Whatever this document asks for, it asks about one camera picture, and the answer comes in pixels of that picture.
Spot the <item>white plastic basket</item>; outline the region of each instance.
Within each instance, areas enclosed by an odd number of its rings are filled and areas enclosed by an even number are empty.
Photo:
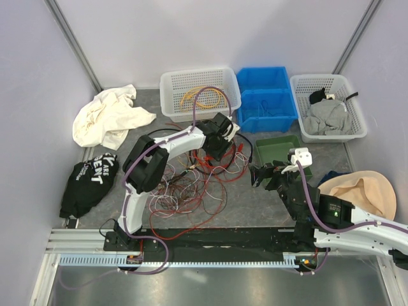
[[[215,86],[222,89],[231,102],[234,111],[241,106],[241,95],[237,77],[231,68],[209,68],[168,72],[160,79],[160,105],[163,115],[173,122],[191,121],[193,119],[193,102],[185,101],[180,105],[184,94],[201,86]],[[215,105],[219,95],[214,91],[200,94],[198,101],[202,105]],[[217,113],[228,116],[228,105],[221,98],[221,102],[214,108],[196,108],[196,119],[212,119]]]
[[[302,140],[306,143],[348,142],[351,139],[362,138],[367,135],[367,127],[356,97],[346,101],[347,111],[353,116],[351,135],[310,135],[305,132],[303,119],[306,118],[306,113],[310,108],[309,96],[323,87],[326,94],[334,94],[336,99],[346,98],[355,92],[342,75],[294,75],[291,77],[291,88],[293,96],[296,98]]]

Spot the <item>robotic arm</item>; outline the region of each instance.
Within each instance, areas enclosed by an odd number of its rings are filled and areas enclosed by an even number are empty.
[[[238,130],[239,126],[231,119],[218,113],[213,120],[198,122],[194,129],[188,127],[173,134],[172,140],[167,137],[141,136],[123,165],[125,173],[148,148],[155,143],[164,144],[150,151],[147,154],[150,161],[142,159],[126,180],[126,198],[129,199],[118,220],[122,232],[125,222],[130,233],[135,233],[142,227],[142,215],[147,198],[159,185],[169,160],[191,150],[204,149],[209,156],[220,161],[230,148]]]
[[[348,201],[320,194],[298,178],[300,164],[312,164],[307,148],[289,152],[290,163],[274,161],[262,168],[251,168],[252,185],[269,179],[266,190],[276,190],[292,219],[296,221],[293,240],[319,248],[340,248],[390,258],[408,270],[408,226],[372,215]]]

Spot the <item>white wall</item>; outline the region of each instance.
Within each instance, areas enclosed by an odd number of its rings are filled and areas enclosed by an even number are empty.
[[[0,10],[0,304],[28,305],[94,94],[41,0]]]
[[[58,0],[103,87],[167,71],[286,66],[332,72],[369,0]]]
[[[357,170],[384,174],[408,223],[408,19],[405,0],[383,1],[343,71],[360,93],[368,135],[349,143]]]

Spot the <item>cream fabric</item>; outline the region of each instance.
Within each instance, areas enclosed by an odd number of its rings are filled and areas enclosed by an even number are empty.
[[[107,89],[85,105],[75,118],[72,135],[81,147],[102,146],[117,150],[129,129],[150,124],[155,118],[142,107],[133,107],[133,85]]]
[[[321,184],[322,194],[336,196],[389,220],[394,220],[397,199],[391,183],[375,171],[357,171]]]

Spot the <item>black t-shirt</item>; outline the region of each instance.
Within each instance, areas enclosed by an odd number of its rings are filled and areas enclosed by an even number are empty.
[[[76,164],[62,197],[59,216],[85,215],[108,194],[118,169],[117,156],[110,153]]]

